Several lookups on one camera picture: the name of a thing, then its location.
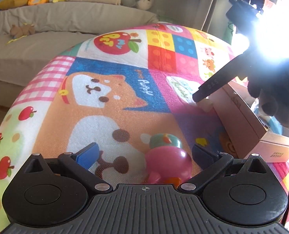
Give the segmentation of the pink pig toy figure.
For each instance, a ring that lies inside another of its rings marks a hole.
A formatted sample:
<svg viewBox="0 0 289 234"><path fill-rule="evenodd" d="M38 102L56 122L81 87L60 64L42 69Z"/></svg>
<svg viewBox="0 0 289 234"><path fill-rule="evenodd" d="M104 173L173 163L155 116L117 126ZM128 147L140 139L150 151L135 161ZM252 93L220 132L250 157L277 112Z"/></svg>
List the pink pig toy figure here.
<svg viewBox="0 0 289 234"><path fill-rule="evenodd" d="M148 184L173 184L178 187L192 177L193 164L182 142L172 134L156 134L145 154Z"/></svg>

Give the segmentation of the pink cardboard box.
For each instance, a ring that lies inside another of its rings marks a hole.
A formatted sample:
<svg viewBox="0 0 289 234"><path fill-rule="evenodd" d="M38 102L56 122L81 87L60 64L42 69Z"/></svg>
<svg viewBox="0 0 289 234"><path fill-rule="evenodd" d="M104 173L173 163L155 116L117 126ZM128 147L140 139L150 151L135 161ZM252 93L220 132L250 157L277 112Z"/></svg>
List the pink cardboard box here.
<svg viewBox="0 0 289 234"><path fill-rule="evenodd" d="M214 108L239 158L257 153L267 163L288 161L289 137L265 128L250 109L254 101L245 86L231 81L197 105L204 110Z"/></svg>

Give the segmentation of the colourful cartoon play mat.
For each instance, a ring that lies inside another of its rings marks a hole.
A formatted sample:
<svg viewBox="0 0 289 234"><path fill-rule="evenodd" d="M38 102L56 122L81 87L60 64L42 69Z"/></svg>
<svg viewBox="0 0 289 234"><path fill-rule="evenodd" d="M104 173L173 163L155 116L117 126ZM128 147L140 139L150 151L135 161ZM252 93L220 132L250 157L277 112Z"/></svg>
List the colourful cartoon play mat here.
<svg viewBox="0 0 289 234"><path fill-rule="evenodd" d="M193 100L234 58L230 45L189 27L153 24L104 33L56 56L0 126L0 233L289 233L287 179L257 153L241 159L214 109ZM234 157L201 193L148 184L156 134ZM97 143L89 169L113 187L89 193L58 156Z"/></svg>

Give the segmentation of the beige sofa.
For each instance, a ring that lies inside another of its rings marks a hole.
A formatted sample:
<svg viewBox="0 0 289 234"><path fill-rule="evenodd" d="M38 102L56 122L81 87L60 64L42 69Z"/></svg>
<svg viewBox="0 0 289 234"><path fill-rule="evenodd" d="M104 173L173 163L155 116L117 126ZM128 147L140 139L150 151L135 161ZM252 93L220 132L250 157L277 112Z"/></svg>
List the beige sofa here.
<svg viewBox="0 0 289 234"><path fill-rule="evenodd" d="M217 0L163 0L182 25L207 31ZM157 23L158 16L122 5L57 2L0 11L0 107L10 107L59 53L97 35ZM12 25L35 34L12 39Z"/></svg>

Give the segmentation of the brown plush toy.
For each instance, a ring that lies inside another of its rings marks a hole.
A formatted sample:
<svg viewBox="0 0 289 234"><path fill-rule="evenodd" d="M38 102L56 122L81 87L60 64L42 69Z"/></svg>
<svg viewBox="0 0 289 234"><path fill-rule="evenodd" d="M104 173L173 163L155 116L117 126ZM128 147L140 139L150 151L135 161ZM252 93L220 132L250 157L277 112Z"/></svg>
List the brown plush toy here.
<svg viewBox="0 0 289 234"><path fill-rule="evenodd" d="M35 34L35 28L33 24L24 24L21 27L12 25L9 34L12 39L19 39L23 36Z"/></svg>

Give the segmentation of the yellow plush cushion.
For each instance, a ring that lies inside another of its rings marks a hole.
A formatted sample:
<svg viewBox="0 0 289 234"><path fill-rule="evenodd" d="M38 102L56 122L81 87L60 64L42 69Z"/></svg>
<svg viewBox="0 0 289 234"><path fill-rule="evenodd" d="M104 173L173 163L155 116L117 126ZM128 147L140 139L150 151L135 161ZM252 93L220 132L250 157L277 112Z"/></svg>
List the yellow plush cushion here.
<svg viewBox="0 0 289 234"><path fill-rule="evenodd" d="M9 10L22 7L28 4L28 0L2 0L0 2L0 10Z"/></svg>

